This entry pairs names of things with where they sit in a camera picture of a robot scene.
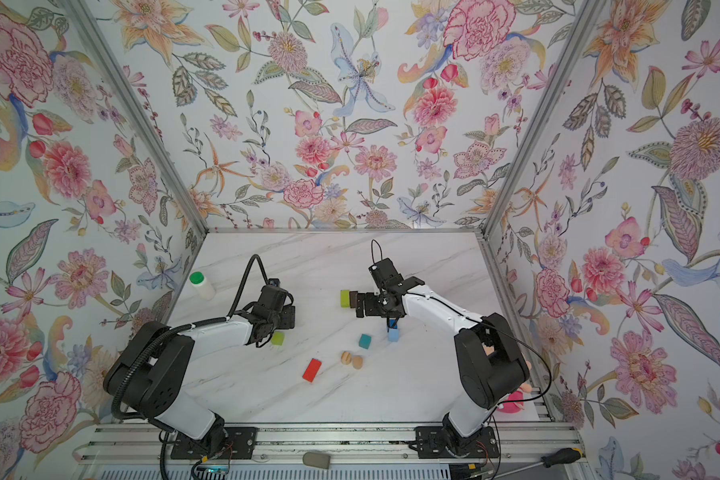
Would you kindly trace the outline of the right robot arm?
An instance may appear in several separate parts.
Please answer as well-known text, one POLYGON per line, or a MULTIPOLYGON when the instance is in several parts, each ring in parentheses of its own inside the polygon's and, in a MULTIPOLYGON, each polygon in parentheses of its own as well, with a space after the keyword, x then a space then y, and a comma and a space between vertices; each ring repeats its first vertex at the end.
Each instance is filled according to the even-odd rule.
POLYGON ((527 383, 528 363, 507 320, 498 313, 481 316, 447 300, 417 277, 403 277, 383 258, 369 267, 374 293, 356 295, 356 316, 379 317, 387 328, 406 317, 434 326, 452 337, 464 394, 443 419, 452 440, 475 437, 501 401, 527 383))

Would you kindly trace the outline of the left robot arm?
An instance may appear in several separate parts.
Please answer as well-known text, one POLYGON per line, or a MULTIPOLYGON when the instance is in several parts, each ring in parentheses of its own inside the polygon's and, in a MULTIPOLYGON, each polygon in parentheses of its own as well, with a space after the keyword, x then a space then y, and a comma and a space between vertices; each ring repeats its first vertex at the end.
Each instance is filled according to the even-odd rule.
POLYGON ((259 298, 225 316, 169 327, 142 326, 103 380, 117 420, 145 420, 211 450, 228 435, 225 420, 201 406, 183 387, 192 361, 228 348, 261 348, 274 334, 295 327, 294 297, 267 284, 259 298))

